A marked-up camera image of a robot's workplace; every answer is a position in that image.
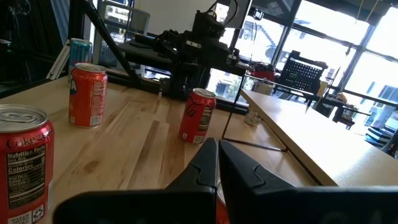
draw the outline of pull tab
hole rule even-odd
[[[29,114],[19,115],[14,113],[5,113],[0,115],[1,121],[7,122],[18,122],[18,123],[31,123],[36,120],[36,118]]]

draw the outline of white wall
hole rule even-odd
[[[148,32],[192,30],[197,10],[206,11],[215,0],[136,0],[134,7],[150,13]]]

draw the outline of nutrition facts label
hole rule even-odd
[[[214,107],[205,106],[205,109],[203,110],[203,115],[201,116],[200,119],[200,124],[198,128],[199,131],[207,131],[207,129],[209,128],[211,115],[213,114],[213,109]]]
[[[8,206],[25,205],[44,194],[45,144],[7,154]]]
[[[90,126],[102,123],[102,114],[105,108],[106,85],[103,82],[94,83],[93,100],[91,104]]]

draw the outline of red soda can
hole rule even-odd
[[[37,223],[52,203],[54,128],[42,110],[0,105],[0,224]]]
[[[107,82],[104,67],[90,63],[75,65],[70,82],[69,122],[80,127],[102,123]]]
[[[194,88],[189,94],[178,135],[189,143],[203,143],[215,107],[214,93]]]

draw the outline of wooden board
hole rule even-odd
[[[0,100],[38,107],[55,129],[53,209],[92,190],[161,189],[187,166],[200,145],[184,143],[178,129],[185,103],[110,83],[105,118],[96,128],[68,123],[69,87],[61,78]],[[220,139],[228,113],[215,110],[208,137]],[[254,143],[283,147],[267,127],[251,127],[234,115],[226,133]],[[236,144],[264,167],[296,186],[315,185],[289,153]],[[47,215],[40,223],[51,223]]]
[[[252,91],[242,95],[323,185],[398,185],[398,161],[315,110]]]

